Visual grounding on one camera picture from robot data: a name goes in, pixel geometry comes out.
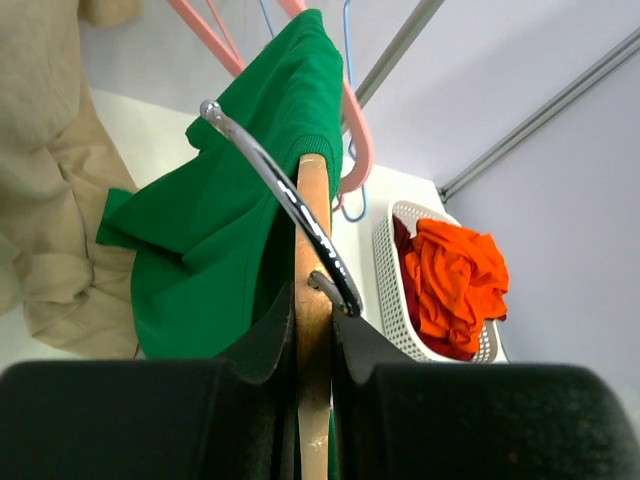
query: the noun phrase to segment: plastic basket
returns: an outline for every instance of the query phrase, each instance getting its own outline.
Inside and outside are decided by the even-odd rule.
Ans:
[[[386,218],[380,221],[373,232],[373,252],[384,334],[396,347],[419,362],[463,363],[432,351],[422,343],[411,325],[400,276],[398,252],[393,240],[393,215],[404,223],[412,236],[416,234],[416,222],[420,218],[433,218],[459,225],[450,215],[434,212],[412,202],[396,201],[389,204]],[[471,362],[506,361],[496,323],[485,322],[480,336],[480,349]]]

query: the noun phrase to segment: orange garment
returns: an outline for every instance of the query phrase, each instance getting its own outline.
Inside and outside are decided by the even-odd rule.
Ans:
[[[405,256],[420,300],[420,332],[476,353],[487,319],[504,318],[509,274],[491,235],[418,220]]]

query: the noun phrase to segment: beige pants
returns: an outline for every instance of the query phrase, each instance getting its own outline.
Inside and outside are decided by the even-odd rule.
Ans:
[[[107,190],[135,186],[89,96],[78,0],[0,0],[0,11],[0,314],[24,300],[34,338],[132,357],[133,256],[94,239]],[[80,12],[113,24],[140,2],[83,0]]]

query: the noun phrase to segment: maroon cloth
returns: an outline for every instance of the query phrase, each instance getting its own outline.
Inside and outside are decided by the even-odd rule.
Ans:
[[[409,310],[409,319],[413,329],[427,347],[443,357],[452,358],[454,360],[462,360],[468,362],[473,358],[472,353],[463,352],[447,342],[443,338],[435,338],[431,335],[425,335],[420,332],[420,303],[416,294],[416,286],[409,276],[407,265],[404,261],[407,253],[413,251],[413,243],[411,242],[411,234],[407,227],[397,218],[393,217],[393,240],[398,250],[400,258],[400,274],[402,275],[402,285],[404,286],[404,296],[407,300],[407,309]]]

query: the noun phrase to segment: metal rod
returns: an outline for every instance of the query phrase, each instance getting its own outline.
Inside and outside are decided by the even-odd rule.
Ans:
[[[374,93],[380,88],[389,73],[395,68],[402,56],[409,49],[420,32],[429,23],[444,0],[420,0],[416,8],[404,22],[389,46],[367,74],[356,91],[360,106],[364,107]]]
[[[360,316],[362,300],[347,266],[289,177],[282,172],[278,164],[249,132],[224,114],[218,102],[213,100],[202,102],[200,116],[242,152],[291,220],[306,235],[333,280],[333,284],[328,280],[322,281],[319,276],[324,275],[314,270],[311,275],[312,286],[323,290],[346,315]]]
[[[439,189],[446,202],[640,50],[640,28]]]

